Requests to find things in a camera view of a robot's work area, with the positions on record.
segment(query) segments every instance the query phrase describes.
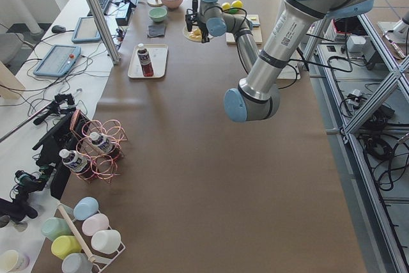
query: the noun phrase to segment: computer mouse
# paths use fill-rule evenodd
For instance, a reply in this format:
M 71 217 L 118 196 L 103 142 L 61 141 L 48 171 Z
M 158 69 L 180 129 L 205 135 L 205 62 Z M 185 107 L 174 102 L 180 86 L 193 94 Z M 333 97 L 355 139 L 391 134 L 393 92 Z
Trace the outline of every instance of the computer mouse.
M 65 27 L 60 25 L 55 25 L 54 27 L 51 28 L 51 32 L 53 33 L 64 33 L 65 30 L 66 30 Z

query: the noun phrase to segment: wire mug rack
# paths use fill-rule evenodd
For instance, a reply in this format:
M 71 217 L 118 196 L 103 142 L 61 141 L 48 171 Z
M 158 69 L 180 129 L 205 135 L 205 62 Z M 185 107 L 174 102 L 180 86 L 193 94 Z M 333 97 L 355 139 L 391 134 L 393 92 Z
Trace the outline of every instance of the wire mug rack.
M 64 205 L 64 204 L 62 204 L 61 202 L 57 203 L 57 209 L 59 210 L 59 212 L 63 216 L 63 219 L 66 221 L 68 227 L 70 228 L 71 232 L 73 233 L 73 235 L 77 239 L 77 241 L 78 241 L 79 245 L 81 246 L 82 250 L 84 251 L 85 255 L 88 257 L 88 260 L 93 264 L 92 273 L 103 272 L 125 250 L 125 245 L 121 241 L 121 244 L 118 247 L 118 249 L 115 252 L 113 252 L 111 255 L 109 255 L 109 256 L 112 256 L 112 257 L 108 257 L 108 256 L 103 257 L 103 256 L 96 255 L 89 248 L 89 246 L 85 242 L 84 238 L 82 237 L 82 235 L 79 232 L 79 230 L 77 229 L 77 227 L 75 227 L 73 222 L 75 222 L 76 220 L 71 219 L 71 217 L 70 217 L 70 215 L 73 215 L 73 209 L 66 206 L 66 205 Z
M 128 141 L 128 137 L 118 120 L 108 120 L 104 123 L 98 120 L 88 120 L 82 126 L 81 133 L 78 133 L 74 127 L 81 117 L 84 118 L 81 111 L 76 110 L 72 116 L 70 131 L 78 140 L 76 150 L 86 156 L 91 161 L 91 165 L 82 173 L 72 173 L 86 182 L 101 179 L 107 183 L 111 183 L 111 180 L 119 175 L 116 161 L 124 157 L 120 143 L 122 141 Z M 109 141 L 114 145 L 112 152 L 102 153 L 98 150 L 91 142 L 89 135 L 92 132 L 106 135 Z

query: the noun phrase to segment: label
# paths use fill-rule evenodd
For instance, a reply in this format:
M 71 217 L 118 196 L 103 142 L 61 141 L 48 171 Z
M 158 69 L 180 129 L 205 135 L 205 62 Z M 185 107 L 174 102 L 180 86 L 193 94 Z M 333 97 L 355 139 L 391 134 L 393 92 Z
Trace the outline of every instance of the label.
M 293 42 L 297 39 L 297 23 L 290 22 L 288 25 L 281 29 L 283 38 L 281 39 L 281 45 L 292 48 Z
M 273 29 L 273 33 L 274 35 L 277 35 L 278 32 L 280 32 L 280 29 L 282 28 L 282 25 L 284 25 L 284 23 L 286 22 L 287 16 L 286 16 L 286 11 L 284 11 L 279 20 L 277 21 L 277 23 L 275 24 L 275 27 Z
M 144 54 L 139 54 L 139 62 L 142 66 L 149 65 L 151 63 L 151 58 L 149 57 L 149 52 L 145 52 Z
M 100 150 L 102 150 L 104 153 L 109 153 L 112 151 L 112 148 L 114 147 L 113 143 L 109 141 L 107 137 L 104 137 L 104 141 L 100 144 L 98 144 L 98 147 Z
M 73 160 L 65 165 L 72 169 L 74 172 L 78 173 L 81 172 L 82 169 L 84 169 L 87 163 L 88 161 L 85 157 L 78 157 L 76 160 Z

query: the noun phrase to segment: bottle cap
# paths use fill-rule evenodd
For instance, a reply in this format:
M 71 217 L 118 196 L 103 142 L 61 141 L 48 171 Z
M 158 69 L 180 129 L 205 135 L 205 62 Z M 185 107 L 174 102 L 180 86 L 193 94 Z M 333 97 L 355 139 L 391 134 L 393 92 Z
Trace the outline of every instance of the bottle cap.
M 67 158 L 69 155 L 70 155 L 70 151 L 66 150 L 65 148 L 59 151 L 59 156 L 61 158 Z
M 89 134 L 89 137 L 92 141 L 96 141 L 100 137 L 100 134 L 98 132 L 92 131 L 92 133 Z

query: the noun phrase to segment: chair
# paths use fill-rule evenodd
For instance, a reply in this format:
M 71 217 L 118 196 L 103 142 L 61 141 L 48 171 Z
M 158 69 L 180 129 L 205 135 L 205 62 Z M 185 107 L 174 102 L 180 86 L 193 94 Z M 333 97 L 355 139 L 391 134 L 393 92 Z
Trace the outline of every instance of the chair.
M 0 34 L 0 62 L 7 65 L 19 52 L 24 43 L 21 33 Z

